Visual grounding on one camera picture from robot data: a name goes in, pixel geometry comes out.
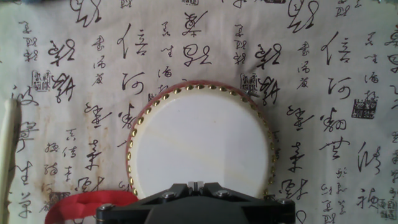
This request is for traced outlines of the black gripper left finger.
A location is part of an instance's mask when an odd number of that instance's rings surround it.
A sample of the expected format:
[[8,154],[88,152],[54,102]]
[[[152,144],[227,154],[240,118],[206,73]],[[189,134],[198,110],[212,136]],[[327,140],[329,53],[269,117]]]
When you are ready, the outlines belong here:
[[170,188],[125,206],[101,205],[96,209],[96,222],[100,224],[145,223],[153,209],[170,202],[192,196],[196,182],[173,184]]

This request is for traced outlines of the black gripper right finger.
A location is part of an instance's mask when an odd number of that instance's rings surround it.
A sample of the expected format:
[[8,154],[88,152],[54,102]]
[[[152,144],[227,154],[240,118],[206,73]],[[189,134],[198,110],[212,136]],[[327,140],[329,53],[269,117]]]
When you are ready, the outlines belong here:
[[290,199],[256,198],[217,182],[198,183],[200,213],[210,223],[295,223],[295,202]]

